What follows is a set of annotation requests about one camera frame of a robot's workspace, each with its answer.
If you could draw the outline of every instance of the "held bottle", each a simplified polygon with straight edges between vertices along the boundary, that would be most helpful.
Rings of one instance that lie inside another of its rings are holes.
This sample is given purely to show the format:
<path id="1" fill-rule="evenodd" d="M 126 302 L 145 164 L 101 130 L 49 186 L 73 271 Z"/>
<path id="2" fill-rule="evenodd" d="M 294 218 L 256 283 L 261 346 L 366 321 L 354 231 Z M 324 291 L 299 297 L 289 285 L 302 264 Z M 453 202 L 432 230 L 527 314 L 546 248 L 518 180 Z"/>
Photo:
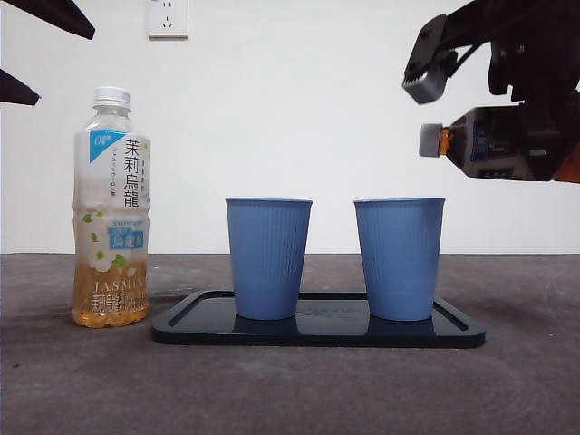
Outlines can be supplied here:
<path id="1" fill-rule="evenodd" d="M 149 140 L 133 129 L 127 91 L 97 88 L 94 109 L 74 137 L 72 316 L 100 328 L 149 312 Z"/>
<path id="2" fill-rule="evenodd" d="M 580 182 L 580 144 L 568 143 L 553 122 L 531 130 L 522 111 L 478 107 L 446 128 L 423 124 L 419 153 L 445 155 L 472 178 Z"/>

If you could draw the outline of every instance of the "bottle label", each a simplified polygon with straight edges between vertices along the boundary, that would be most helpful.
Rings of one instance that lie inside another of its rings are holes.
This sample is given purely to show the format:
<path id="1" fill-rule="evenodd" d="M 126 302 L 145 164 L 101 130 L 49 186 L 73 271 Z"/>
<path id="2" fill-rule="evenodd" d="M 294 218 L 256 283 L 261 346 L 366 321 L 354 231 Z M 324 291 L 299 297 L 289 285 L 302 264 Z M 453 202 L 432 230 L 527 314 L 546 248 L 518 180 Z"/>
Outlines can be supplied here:
<path id="1" fill-rule="evenodd" d="M 74 186 L 75 310 L 147 308 L 149 140 L 111 129 L 77 133 Z"/>

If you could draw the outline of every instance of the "blue plastic cup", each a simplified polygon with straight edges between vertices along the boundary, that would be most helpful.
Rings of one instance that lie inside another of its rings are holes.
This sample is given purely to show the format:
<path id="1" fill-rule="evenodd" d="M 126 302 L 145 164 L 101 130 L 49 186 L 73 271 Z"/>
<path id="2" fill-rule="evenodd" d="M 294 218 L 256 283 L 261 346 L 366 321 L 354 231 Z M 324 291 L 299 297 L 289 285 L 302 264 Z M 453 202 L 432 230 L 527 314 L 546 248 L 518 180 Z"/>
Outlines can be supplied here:
<path id="1" fill-rule="evenodd" d="M 254 320 L 296 314 L 312 201 L 227 198 L 236 311 Z"/>
<path id="2" fill-rule="evenodd" d="M 354 201 L 371 314 L 431 317 L 445 198 Z"/>

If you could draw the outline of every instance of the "black tray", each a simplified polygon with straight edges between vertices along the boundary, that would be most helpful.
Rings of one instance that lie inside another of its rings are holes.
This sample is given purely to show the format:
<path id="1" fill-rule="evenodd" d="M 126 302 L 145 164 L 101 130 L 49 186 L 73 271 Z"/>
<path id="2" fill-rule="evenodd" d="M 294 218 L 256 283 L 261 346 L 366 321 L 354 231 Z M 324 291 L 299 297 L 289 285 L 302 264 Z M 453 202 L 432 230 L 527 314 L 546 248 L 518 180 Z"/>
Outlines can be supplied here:
<path id="1" fill-rule="evenodd" d="M 196 292 L 153 321 L 153 340 L 166 344 L 349 347 L 479 347 L 485 330 L 443 299 L 419 322 L 369 313 L 366 293 L 301 293 L 296 316 L 249 320 L 236 315 L 234 292 Z"/>

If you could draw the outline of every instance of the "white wall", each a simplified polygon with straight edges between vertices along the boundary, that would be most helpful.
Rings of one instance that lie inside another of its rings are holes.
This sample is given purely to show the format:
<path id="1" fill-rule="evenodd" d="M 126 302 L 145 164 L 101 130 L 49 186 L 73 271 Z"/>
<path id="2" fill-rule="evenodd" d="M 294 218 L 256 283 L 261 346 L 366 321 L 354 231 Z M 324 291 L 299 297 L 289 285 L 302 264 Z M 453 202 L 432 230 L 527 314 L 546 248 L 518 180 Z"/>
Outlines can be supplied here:
<path id="1" fill-rule="evenodd" d="M 39 91 L 3 105 L 3 252 L 72 252 L 73 133 L 92 90 L 131 90 L 152 140 L 153 253 L 227 252 L 224 197 L 314 200 L 309 252 L 358 252 L 355 198 L 448 199 L 443 252 L 580 252 L 580 187 L 468 179 L 420 159 L 423 122 L 508 103 L 488 47 L 418 106 L 419 29 L 465 0 L 191 0 L 188 41 L 148 41 L 145 0 L 79 0 L 92 42 L 3 7 L 3 64 Z"/>

